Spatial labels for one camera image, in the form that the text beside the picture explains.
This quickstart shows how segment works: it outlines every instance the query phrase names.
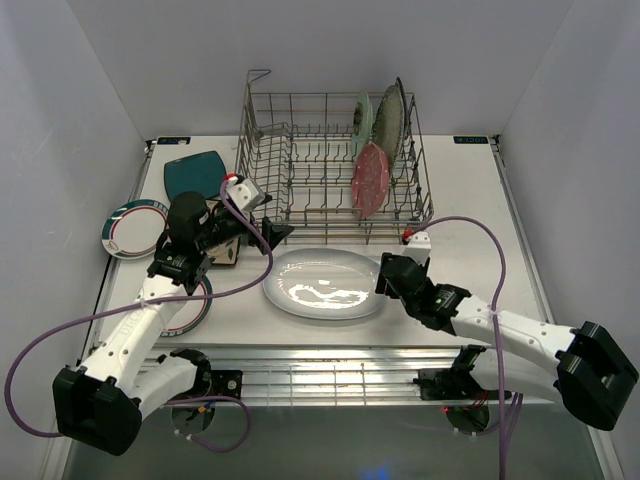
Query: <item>white plate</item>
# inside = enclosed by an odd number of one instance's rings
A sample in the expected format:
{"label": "white plate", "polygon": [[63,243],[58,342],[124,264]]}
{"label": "white plate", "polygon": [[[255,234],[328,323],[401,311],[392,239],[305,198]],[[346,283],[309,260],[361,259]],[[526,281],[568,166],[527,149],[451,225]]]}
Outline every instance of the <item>white plate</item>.
{"label": "white plate", "polygon": [[113,212],[102,228],[102,245],[116,258],[152,254],[167,224],[169,210],[155,200],[134,200]]}
{"label": "white plate", "polygon": [[276,258],[262,286],[269,300],[289,313],[347,320],[382,307],[385,297],[375,293],[379,268],[357,253],[304,248]]}

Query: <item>green plate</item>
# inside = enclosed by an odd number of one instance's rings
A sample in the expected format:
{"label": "green plate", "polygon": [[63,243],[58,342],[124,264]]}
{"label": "green plate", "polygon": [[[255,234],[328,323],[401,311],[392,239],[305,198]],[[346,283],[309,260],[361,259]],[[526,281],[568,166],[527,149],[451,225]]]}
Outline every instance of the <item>green plate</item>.
{"label": "green plate", "polygon": [[387,155],[390,172],[402,149],[406,115],[404,105],[404,95],[396,82],[384,93],[373,123],[371,141]]}
{"label": "green plate", "polygon": [[358,158],[362,147],[371,139],[371,127],[373,126],[373,107],[367,92],[358,96],[358,103],[353,112],[353,135],[351,135],[351,154]]}

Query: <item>wire dish rack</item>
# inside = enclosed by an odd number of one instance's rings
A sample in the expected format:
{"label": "wire dish rack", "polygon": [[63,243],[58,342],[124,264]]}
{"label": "wire dish rack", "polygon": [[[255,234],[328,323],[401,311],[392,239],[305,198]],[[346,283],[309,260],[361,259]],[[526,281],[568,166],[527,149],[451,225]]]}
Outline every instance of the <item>wire dish rack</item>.
{"label": "wire dish rack", "polygon": [[[271,73],[250,70],[236,172],[252,178],[273,200],[254,211],[295,227],[288,242],[398,243],[408,228],[433,216],[418,109],[407,93],[410,123],[390,172],[386,201],[360,219],[353,207],[353,112],[359,92],[256,92]],[[384,92],[367,92],[374,112]]]}

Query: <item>white wall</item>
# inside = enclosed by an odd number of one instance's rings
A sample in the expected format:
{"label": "white wall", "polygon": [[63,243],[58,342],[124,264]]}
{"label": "white wall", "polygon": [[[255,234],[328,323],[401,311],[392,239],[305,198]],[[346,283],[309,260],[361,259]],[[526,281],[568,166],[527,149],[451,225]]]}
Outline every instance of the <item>white wall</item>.
{"label": "white wall", "polygon": [[[505,161],[560,322],[606,326],[640,367],[640,4],[574,2],[504,132]],[[614,431],[640,478],[640,392]]]}
{"label": "white wall", "polygon": [[[0,0],[0,367],[44,330],[93,309],[100,229],[126,200],[144,145],[64,0]],[[48,340],[18,370],[14,398],[54,426],[51,383],[86,329]],[[37,478],[47,441],[0,408],[0,477]]]}
{"label": "white wall", "polygon": [[503,130],[571,0],[68,0],[145,139],[237,132],[260,88],[381,90],[400,75],[423,132]]}

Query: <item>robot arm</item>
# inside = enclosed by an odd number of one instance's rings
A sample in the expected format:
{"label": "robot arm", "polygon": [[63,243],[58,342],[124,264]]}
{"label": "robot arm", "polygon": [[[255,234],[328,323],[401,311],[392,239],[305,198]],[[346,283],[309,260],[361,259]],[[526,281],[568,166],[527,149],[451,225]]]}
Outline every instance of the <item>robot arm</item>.
{"label": "robot arm", "polygon": [[[227,193],[235,208],[253,221],[251,211],[269,201],[251,180],[228,178]],[[209,269],[206,250],[249,235],[247,227],[226,208],[209,211],[202,195],[187,192],[169,209],[168,228],[158,239],[148,277],[133,310],[78,368],[64,368],[53,383],[58,430],[63,435],[121,455],[135,440],[142,420],[178,394],[204,395],[210,389],[210,363],[200,352],[179,349],[139,375],[156,340],[185,301],[146,303],[193,294]],[[293,228],[262,220],[262,236],[275,248]]]}
{"label": "robot arm", "polygon": [[[488,302],[427,276],[426,234],[409,241],[404,254],[382,256],[376,293],[399,298],[409,316],[432,330],[494,343]],[[550,325],[508,311],[497,312],[506,352],[508,390],[564,404],[584,423],[612,430],[638,381],[638,371],[600,325]],[[464,399],[497,387],[495,350],[469,346],[448,370],[418,378],[421,395]]]}

